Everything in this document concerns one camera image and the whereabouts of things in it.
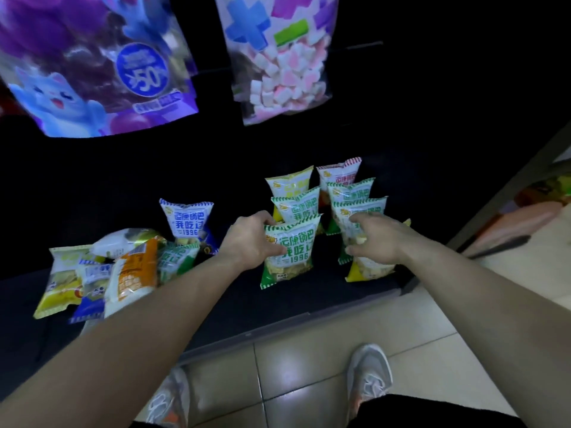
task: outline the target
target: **gray sneaker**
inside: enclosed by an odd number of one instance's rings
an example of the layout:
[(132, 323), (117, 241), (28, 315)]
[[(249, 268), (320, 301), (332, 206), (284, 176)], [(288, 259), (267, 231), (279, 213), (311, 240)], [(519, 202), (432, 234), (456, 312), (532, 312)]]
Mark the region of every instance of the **gray sneaker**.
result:
[(392, 384), (392, 372), (381, 347), (365, 344), (355, 350), (347, 369), (348, 420), (357, 416), (361, 403), (386, 395)]

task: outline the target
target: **purple candy bag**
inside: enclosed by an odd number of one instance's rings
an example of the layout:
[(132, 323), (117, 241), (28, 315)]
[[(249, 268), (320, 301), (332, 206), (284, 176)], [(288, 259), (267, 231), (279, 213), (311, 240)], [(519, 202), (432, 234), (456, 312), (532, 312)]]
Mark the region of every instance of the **purple candy bag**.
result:
[(216, 0), (244, 124), (320, 105), (339, 0)]
[(195, 73), (169, 0), (0, 0), (0, 76), (47, 136), (196, 114)]

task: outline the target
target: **cartoon cat's open mouth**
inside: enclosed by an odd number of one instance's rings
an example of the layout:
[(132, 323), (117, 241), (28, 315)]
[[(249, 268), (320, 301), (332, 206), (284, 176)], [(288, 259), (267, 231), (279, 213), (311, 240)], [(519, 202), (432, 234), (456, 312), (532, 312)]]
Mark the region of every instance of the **cartoon cat's open mouth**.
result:
[(63, 102), (59, 99), (53, 98), (51, 102), (58, 108), (63, 109)]

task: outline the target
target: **cartoon cat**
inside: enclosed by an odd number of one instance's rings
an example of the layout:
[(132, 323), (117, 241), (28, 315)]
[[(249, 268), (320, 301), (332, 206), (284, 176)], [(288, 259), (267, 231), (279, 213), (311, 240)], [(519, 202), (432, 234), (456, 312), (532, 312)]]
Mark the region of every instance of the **cartoon cat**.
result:
[(60, 73), (30, 75), (19, 67), (16, 74), (24, 87), (8, 84), (24, 109), (42, 121), (47, 136), (89, 138), (107, 123), (107, 114), (96, 100), (85, 102)]
[(123, 16), (126, 25), (123, 34), (139, 42), (157, 46), (170, 55), (171, 49), (164, 41), (172, 16), (169, 0), (103, 0), (111, 11)]

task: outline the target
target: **pink package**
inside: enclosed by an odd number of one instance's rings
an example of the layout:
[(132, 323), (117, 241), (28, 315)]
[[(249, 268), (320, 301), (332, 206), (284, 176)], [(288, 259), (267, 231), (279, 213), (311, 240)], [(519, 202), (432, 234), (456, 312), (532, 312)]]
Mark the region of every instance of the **pink package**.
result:
[(339, 0), (216, 0), (245, 125), (331, 97), (325, 59)]

